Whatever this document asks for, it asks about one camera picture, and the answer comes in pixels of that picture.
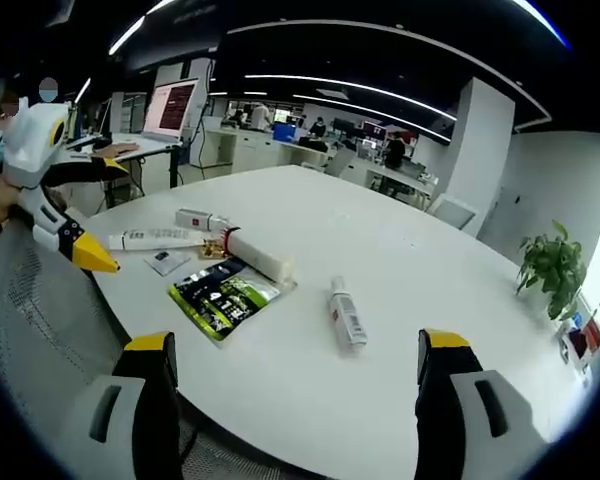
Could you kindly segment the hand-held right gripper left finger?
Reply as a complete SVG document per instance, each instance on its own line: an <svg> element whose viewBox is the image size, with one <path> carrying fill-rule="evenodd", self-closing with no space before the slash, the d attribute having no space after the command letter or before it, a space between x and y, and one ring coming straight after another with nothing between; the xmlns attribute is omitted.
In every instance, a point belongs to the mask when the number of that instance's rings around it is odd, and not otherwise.
<svg viewBox="0 0 600 480"><path fill-rule="evenodd" d="M181 479L175 335L133 338L113 372L94 379L62 425L73 479Z"/></svg>

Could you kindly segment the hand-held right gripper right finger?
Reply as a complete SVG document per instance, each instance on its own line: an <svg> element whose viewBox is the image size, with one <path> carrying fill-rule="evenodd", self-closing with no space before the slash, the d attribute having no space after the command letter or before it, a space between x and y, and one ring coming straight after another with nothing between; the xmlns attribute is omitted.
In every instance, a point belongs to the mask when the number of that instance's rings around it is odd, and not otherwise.
<svg viewBox="0 0 600 480"><path fill-rule="evenodd" d="M417 385L417 479L523 479L547 448L530 403L456 333L419 331Z"/></svg>

